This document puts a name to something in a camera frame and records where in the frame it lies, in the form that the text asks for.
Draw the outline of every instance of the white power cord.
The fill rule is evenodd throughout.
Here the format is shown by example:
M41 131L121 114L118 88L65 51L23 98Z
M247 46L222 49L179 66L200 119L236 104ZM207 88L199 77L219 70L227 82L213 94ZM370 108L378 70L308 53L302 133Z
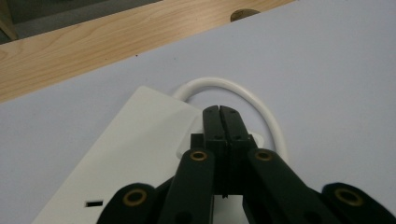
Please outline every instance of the white power cord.
M274 115L256 95L244 87L220 77L201 77L180 86L173 94L173 97L180 101L186 101L197 93L199 89L204 87L220 87L228 91L233 91L253 105L257 111L260 112L268 125L274 139L276 153L283 159L283 161L289 163L289 155L288 149L286 148L285 138Z

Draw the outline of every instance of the power strip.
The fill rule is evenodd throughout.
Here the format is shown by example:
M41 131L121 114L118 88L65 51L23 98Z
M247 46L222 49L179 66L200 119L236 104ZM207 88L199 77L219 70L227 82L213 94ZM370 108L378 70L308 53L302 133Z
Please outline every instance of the power strip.
M34 223L96 223L118 189L136 182L157 187L173 176L190 134L202 129L202 110L140 87ZM262 147L262 137L253 136ZM247 223L241 197L217 198L216 220Z

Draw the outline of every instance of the light wood panel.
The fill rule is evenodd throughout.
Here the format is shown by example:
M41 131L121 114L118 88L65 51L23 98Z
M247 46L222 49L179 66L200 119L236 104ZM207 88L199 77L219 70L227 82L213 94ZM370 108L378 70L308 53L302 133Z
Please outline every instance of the light wood panel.
M163 0L0 45L0 102L292 0Z

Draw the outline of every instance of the white power strip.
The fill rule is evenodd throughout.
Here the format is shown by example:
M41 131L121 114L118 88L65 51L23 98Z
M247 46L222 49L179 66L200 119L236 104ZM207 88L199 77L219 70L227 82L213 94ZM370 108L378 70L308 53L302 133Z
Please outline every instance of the white power strip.
M120 188L135 182L157 187L173 176L190 134L202 129L202 110L140 87L34 223L96 223ZM253 136L262 147L262 137ZM215 200L214 222L247 223L241 202Z

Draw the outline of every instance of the brass screw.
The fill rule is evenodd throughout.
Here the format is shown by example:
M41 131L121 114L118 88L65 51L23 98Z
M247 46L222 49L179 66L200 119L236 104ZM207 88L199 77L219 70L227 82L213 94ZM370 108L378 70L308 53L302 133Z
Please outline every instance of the brass screw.
M273 158L273 156L266 151L258 151L254 156L260 161L270 161Z
M207 154L204 153L203 151L193 151L193 152L190 154L190 158L191 158L193 161L204 161L204 160L206 160L206 158L207 158Z
M148 197L148 194L143 189L132 189L126 193L122 199L127 206L134 207L143 203Z
M363 198L350 189L336 189L334 194L338 200L351 206L361 206L363 204Z

